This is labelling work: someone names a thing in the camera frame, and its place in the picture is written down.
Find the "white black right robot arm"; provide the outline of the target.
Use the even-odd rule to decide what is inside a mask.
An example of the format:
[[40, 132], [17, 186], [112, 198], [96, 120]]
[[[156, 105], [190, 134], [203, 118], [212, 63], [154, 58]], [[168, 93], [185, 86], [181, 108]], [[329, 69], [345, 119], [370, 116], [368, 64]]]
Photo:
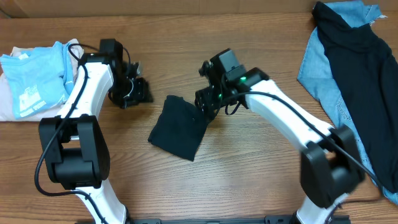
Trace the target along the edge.
[[267, 217], [267, 223], [350, 223], [349, 217], [334, 215], [364, 180], [349, 127], [334, 128], [312, 116], [261, 69], [246, 70], [231, 49], [203, 62], [199, 74], [209, 85], [195, 93], [195, 105], [207, 121], [222, 107], [242, 105], [268, 120], [299, 151], [305, 200], [292, 216]]

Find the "black t-shirt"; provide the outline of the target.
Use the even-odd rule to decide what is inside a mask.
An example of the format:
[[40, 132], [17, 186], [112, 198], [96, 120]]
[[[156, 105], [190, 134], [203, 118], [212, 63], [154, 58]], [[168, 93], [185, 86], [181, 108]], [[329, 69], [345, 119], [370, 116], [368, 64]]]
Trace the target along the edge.
[[169, 95], [148, 141], [166, 152], [193, 161], [207, 126], [200, 110], [182, 97]]

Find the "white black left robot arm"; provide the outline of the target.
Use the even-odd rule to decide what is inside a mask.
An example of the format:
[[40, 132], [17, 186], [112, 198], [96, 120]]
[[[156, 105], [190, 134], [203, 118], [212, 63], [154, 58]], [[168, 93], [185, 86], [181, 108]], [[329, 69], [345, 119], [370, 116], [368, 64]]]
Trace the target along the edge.
[[152, 103], [140, 64], [124, 61], [127, 49], [116, 39], [77, 57], [78, 78], [65, 106], [39, 123], [43, 153], [34, 172], [36, 189], [48, 197], [76, 195], [94, 223], [132, 223], [109, 181], [111, 159], [98, 116], [103, 102], [126, 109]]

